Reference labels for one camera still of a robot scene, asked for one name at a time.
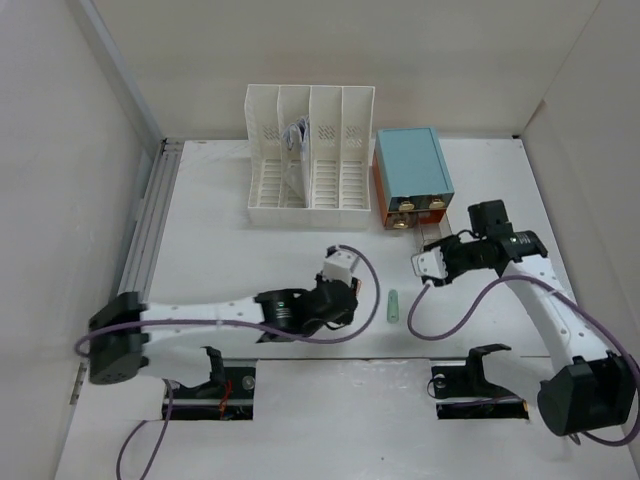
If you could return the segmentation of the green highlighter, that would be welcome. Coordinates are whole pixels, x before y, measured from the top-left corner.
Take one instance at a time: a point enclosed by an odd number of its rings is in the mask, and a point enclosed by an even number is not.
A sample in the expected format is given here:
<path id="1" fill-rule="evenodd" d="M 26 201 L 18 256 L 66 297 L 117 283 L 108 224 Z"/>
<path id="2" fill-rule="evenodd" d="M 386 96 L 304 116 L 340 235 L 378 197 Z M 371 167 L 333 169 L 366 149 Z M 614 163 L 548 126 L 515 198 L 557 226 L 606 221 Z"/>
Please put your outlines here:
<path id="1" fill-rule="evenodd" d="M 386 318 L 389 324 L 396 324 L 400 321 L 399 293 L 395 289 L 388 291 Z"/>

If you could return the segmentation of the white Canon manual booklet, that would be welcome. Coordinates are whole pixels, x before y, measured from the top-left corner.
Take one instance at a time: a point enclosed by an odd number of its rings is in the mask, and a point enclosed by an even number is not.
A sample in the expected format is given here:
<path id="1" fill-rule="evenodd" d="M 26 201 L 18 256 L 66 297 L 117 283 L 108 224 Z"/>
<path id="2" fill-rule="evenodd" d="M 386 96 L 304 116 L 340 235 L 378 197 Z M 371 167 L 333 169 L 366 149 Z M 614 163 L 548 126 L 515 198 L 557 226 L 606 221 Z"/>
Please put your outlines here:
<path id="1" fill-rule="evenodd" d="M 308 205 L 310 188 L 310 119 L 299 117 L 282 134 L 290 159 L 285 168 L 286 184 Z"/>

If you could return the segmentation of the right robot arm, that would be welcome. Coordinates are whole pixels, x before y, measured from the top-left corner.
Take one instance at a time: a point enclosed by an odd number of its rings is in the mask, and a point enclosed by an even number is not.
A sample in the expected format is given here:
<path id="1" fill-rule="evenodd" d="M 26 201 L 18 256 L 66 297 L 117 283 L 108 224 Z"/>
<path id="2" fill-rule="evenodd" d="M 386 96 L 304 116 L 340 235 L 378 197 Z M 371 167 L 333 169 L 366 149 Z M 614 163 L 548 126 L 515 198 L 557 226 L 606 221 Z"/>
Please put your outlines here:
<path id="1" fill-rule="evenodd" d="M 498 346 L 463 369 L 465 386 L 477 394 L 496 385 L 534 406 L 557 436 L 624 424 L 639 390 L 639 368 L 605 327 L 569 299 L 548 251 L 531 230 L 515 231 L 501 200 L 469 206 L 472 239 L 454 234 L 425 249 L 436 261 L 433 285 L 451 284 L 474 270 L 496 274 L 491 288 L 508 287 L 532 321 L 551 366 L 542 371 Z"/>

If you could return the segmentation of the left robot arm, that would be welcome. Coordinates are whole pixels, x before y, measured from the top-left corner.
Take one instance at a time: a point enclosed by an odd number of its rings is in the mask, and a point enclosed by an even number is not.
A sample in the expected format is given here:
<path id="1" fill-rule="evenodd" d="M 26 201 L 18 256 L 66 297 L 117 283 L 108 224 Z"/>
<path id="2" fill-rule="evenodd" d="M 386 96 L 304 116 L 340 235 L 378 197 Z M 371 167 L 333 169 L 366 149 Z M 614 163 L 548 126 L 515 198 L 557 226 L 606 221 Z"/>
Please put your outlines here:
<path id="1" fill-rule="evenodd" d="M 318 334 L 352 324 L 359 287 L 359 280 L 345 271 L 317 274 L 310 290 L 271 290 L 221 303 L 146 304 L 138 293 L 124 292 L 90 318 L 75 351 L 87 360 L 94 385 L 142 375 L 175 381 L 209 397 L 223 387 L 218 362 L 245 347 L 333 344 Z"/>

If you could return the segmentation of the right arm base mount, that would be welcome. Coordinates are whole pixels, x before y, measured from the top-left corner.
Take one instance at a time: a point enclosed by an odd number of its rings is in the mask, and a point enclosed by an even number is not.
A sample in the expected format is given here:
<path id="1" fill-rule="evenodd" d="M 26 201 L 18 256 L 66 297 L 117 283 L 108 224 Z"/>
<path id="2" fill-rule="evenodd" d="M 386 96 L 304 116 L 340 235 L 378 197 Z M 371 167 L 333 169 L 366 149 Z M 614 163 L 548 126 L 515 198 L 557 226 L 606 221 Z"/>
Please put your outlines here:
<path id="1" fill-rule="evenodd" d="M 464 359 L 431 364 L 428 387 L 439 420 L 529 420 L 525 400 L 485 377 L 484 357 L 503 351 L 511 348 L 483 345 L 471 348 Z"/>

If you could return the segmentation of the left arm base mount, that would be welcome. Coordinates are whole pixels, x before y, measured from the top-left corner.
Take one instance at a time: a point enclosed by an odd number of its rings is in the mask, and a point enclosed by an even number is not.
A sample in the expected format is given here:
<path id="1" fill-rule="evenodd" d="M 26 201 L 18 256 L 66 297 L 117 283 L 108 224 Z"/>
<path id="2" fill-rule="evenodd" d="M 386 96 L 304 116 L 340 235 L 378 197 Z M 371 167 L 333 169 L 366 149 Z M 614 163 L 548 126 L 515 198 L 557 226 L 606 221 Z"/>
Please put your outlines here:
<path id="1" fill-rule="evenodd" d="M 251 421 L 254 416 L 257 361 L 224 359 L 222 353 L 207 346 L 209 377 L 206 382 L 187 387 L 171 382 L 173 406 L 165 393 L 161 408 L 163 420 Z"/>

